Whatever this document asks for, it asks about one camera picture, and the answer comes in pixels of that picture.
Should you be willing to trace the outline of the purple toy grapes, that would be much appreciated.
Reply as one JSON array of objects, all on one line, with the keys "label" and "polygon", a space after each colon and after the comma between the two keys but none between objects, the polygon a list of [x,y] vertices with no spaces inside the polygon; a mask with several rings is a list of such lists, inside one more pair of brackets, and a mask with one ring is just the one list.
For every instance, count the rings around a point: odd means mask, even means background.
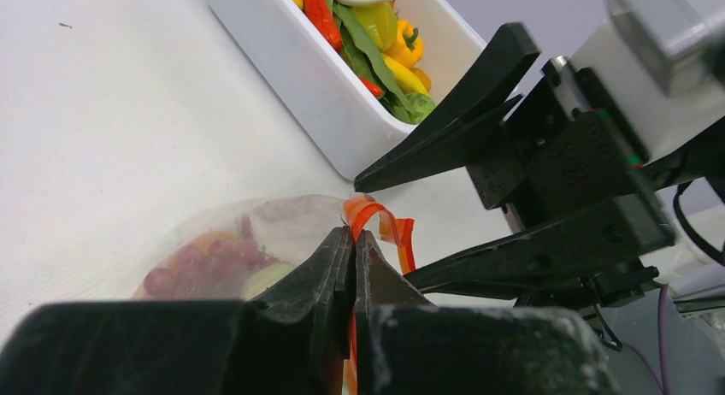
[{"label": "purple toy grapes", "polygon": [[280,262],[257,242],[251,218],[242,215],[233,230],[209,231],[183,243],[144,277],[140,299],[238,298],[248,279]]}]

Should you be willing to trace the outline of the clear zip top bag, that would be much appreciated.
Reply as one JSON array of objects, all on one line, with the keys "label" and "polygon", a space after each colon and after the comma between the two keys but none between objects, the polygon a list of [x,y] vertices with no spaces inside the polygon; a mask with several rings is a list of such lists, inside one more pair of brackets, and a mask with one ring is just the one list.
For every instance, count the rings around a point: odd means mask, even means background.
[{"label": "clear zip top bag", "polygon": [[183,222],[158,239],[146,242],[137,251],[137,261],[153,269],[183,243],[215,230],[233,230],[242,215],[251,218],[257,242],[281,262],[300,265],[336,224],[350,224],[358,245],[369,253],[368,264],[384,263],[372,247],[372,238],[391,243],[398,249],[404,273],[415,269],[412,247],[414,222],[397,218],[372,197],[359,195],[347,200],[322,195],[252,199],[207,210]]}]

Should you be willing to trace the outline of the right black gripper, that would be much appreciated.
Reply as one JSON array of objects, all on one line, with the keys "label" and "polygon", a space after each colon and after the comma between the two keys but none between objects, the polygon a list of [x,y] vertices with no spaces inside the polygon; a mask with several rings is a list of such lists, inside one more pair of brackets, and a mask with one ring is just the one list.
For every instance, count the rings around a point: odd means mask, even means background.
[{"label": "right black gripper", "polygon": [[[433,112],[354,179],[355,190],[377,192],[465,166],[522,100],[513,90],[539,55],[523,23],[500,26]],[[467,168],[484,206],[501,209],[515,234],[407,280],[420,292],[572,310],[642,298],[658,271],[641,257],[675,240],[640,171],[647,158],[594,72],[551,59]]]}]

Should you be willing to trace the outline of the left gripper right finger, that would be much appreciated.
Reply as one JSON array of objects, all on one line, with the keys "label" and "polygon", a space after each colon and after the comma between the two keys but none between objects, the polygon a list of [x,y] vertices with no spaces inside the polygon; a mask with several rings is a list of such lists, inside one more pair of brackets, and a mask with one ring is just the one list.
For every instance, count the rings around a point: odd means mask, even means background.
[{"label": "left gripper right finger", "polygon": [[598,337],[573,311],[439,307],[357,237],[361,394],[615,394]]}]

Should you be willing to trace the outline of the green toy cabbage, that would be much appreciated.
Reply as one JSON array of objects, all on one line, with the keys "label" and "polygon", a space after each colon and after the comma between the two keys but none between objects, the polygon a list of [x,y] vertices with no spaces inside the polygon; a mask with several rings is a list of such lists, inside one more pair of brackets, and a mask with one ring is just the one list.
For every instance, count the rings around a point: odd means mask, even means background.
[{"label": "green toy cabbage", "polygon": [[293,263],[275,262],[256,271],[244,283],[240,298],[244,301],[252,300],[286,277],[295,268],[296,265]]}]

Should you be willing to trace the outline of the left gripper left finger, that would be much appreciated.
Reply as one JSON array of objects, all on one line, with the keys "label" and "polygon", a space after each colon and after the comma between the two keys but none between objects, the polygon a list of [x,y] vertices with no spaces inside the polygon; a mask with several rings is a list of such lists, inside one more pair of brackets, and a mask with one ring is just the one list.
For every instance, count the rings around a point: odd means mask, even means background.
[{"label": "left gripper left finger", "polygon": [[250,301],[116,301],[34,310],[1,353],[4,394],[339,394],[352,237],[336,227]]}]

